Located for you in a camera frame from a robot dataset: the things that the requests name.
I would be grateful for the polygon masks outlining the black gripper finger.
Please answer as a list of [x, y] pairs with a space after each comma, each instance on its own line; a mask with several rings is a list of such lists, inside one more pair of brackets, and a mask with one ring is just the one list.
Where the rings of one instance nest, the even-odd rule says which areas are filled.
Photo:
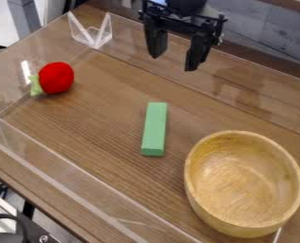
[[206, 61], [212, 46], [212, 36], [206, 32], [196, 32], [190, 40], [184, 71], [194, 71]]
[[167, 31], [153, 19], [144, 20], [143, 30], [148, 54], [156, 59], [167, 49]]

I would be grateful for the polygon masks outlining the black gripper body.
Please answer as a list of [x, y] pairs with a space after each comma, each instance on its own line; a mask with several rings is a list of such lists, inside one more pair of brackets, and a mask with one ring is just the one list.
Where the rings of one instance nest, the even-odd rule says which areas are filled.
[[226, 14], [214, 9], [208, 0], [141, 0], [137, 12], [149, 37], [173, 31], [187, 36], [203, 32], [212, 45], [222, 43]]

